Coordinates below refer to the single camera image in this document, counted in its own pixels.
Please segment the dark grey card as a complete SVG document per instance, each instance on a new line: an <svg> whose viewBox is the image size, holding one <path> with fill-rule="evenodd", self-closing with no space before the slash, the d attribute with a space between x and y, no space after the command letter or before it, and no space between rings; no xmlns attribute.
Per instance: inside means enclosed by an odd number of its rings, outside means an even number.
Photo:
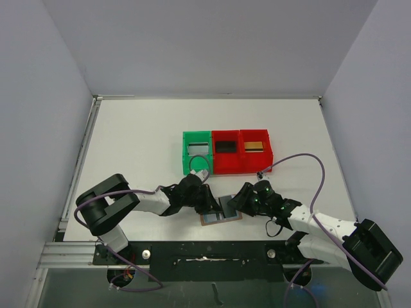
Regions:
<svg viewBox="0 0 411 308"><path fill-rule="evenodd" d="M221 196L218 198L224 219L234 219L239 217L237 210L228 205L228 202L231 201L232 198L233 195Z"/></svg>

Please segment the brown leather card holder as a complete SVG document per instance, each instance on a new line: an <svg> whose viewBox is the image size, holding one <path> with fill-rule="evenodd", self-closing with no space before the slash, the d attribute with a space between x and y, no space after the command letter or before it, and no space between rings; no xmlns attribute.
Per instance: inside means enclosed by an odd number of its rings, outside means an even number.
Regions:
<svg viewBox="0 0 411 308"><path fill-rule="evenodd" d="M238 211L239 217L238 218L234 218L234 219L224 219L223 215L222 215L222 211L221 213L217 213L217 214L202 214L200 216L200 221L201 221L201 225L204 226L208 226L208 225L215 225L215 224L220 224L220 223L228 223L231 221L237 221L237 220L241 220L242 219L242 213L240 211Z"/></svg>

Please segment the green plastic bin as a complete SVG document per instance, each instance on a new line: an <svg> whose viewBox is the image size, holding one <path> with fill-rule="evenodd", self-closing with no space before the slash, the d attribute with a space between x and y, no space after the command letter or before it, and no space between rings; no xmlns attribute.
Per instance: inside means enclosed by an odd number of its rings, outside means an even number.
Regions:
<svg viewBox="0 0 411 308"><path fill-rule="evenodd" d="M190 142L208 142L209 154L206 156L187 154L187 146ZM213 173L213 147L211 131L194 131L182 133L182 167L186 175L191 170L200 171L201 169L210 170Z"/></svg>

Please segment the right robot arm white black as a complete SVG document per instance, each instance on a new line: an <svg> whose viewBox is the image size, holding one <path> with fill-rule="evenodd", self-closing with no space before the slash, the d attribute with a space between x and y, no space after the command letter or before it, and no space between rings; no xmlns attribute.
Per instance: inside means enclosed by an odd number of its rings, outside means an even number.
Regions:
<svg viewBox="0 0 411 308"><path fill-rule="evenodd" d="M403 256L373 221L334 218L277 194L268 180L245 183L228 205L249 216L267 216L293 231L289 250L349 270L365 287L386 289Z"/></svg>

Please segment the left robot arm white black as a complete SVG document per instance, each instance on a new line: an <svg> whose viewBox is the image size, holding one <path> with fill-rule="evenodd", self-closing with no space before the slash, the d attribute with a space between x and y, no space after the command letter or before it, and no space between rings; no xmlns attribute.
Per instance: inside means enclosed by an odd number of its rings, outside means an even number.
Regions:
<svg viewBox="0 0 411 308"><path fill-rule="evenodd" d="M179 183L153 191L131 189L122 174L115 174L81 194L76 200L75 220L112 252L129 246L120 222L133 210L171 216L183 207L197 214L221 213L222 207L205 181L206 171L190 173Z"/></svg>

